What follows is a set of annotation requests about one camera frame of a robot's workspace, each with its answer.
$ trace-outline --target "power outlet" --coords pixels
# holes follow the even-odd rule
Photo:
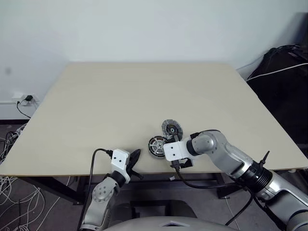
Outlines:
[[[33,97],[31,103],[33,103],[33,102],[39,102],[39,99],[38,99],[37,96],[36,96],[35,94],[33,94],[33,93],[29,93],[29,94],[15,93],[15,94],[13,95],[13,97],[12,97],[12,102],[14,102],[14,103],[17,104],[18,101],[19,101],[19,102],[23,101],[28,95],[32,95],[32,97]],[[25,106],[25,105],[27,105],[28,103],[29,103],[29,102],[27,102],[27,101],[23,101],[23,102],[21,103],[21,105]]]

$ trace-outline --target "floor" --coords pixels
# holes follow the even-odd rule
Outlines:
[[[7,126],[0,125],[0,137],[4,137],[10,130],[16,130],[19,126]],[[59,181],[66,183],[68,177],[57,178]],[[71,179],[71,188],[75,188],[77,183]],[[20,198],[24,198],[34,191],[34,187],[22,180],[16,180],[12,184],[12,191],[10,198],[13,201],[17,201]],[[43,192],[45,197],[45,206],[42,215],[30,223],[28,228],[31,231],[37,230],[38,226],[42,222],[46,213],[52,204],[57,200],[57,196],[50,194],[49,192]],[[0,195],[0,203],[5,199],[3,195]],[[198,218],[216,222],[225,223],[231,217],[231,213],[228,209],[225,199],[218,199],[215,190],[200,190],[191,189],[186,186],[175,189],[151,189],[151,190],[122,190],[117,196],[117,204],[129,202],[132,200],[163,200],[163,199],[175,199],[183,200],[192,207]],[[237,213],[244,204],[248,201],[249,194],[247,192],[237,192],[231,195],[228,203],[233,213]],[[6,202],[4,205],[0,205],[0,214],[10,206],[11,202]],[[7,210],[3,216],[0,217],[0,231],[8,231],[5,229],[6,224],[13,219],[27,211],[28,203],[14,205]],[[29,214],[29,221],[35,218],[43,208],[43,200],[39,198],[38,204],[35,210]],[[80,205],[72,205],[71,202],[64,199],[60,199],[53,209],[50,211],[44,222],[40,227],[40,231],[75,231],[81,212]],[[160,208],[142,208],[140,209],[141,216],[162,216],[162,209]],[[8,225],[9,230],[14,230],[18,224],[25,224],[27,217],[23,216],[21,219],[17,219],[12,224]],[[247,231],[278,231],[279,229],[275,224],[264,214],[263,211],[252,202],[251,205],[237,218],[238,225],[241,230]],[[236,225],[233,222],[231,227],[236,229]]]

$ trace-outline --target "table top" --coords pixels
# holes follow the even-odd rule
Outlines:
[[[139,173],[174,172],[148,151],[174,119],[184,137],[218,129],[265,167],[291,169],[308,160],[240,75],[218,63],[71,63],[50,89],[0,166],[17,176],[88,175],[96,148],[141,148]],[[111,170],[97,153],[94,174]],[[220,172],[207,155],[183,172]]]

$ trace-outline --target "white wall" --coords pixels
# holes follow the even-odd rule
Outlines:
[[[0,119],[25,118],[1,103],[15,92],[42,100],[69,61],[239,68],[293,43],[305,12],[307,0],[0,0]]]

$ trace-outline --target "wooden table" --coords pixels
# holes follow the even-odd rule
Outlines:
[[[291,169],[308,160],[240,75],[218,63],[71,63],[46,95],[5,162],[1,175],[88,175],[96,148],[142,149],[139,173],[174,172],[148,152],[165,119],[184,137],[218,129],[265,167]],[[94,174],[111,170],[98,154]],[[203,155],[187,173],[219,172]]]

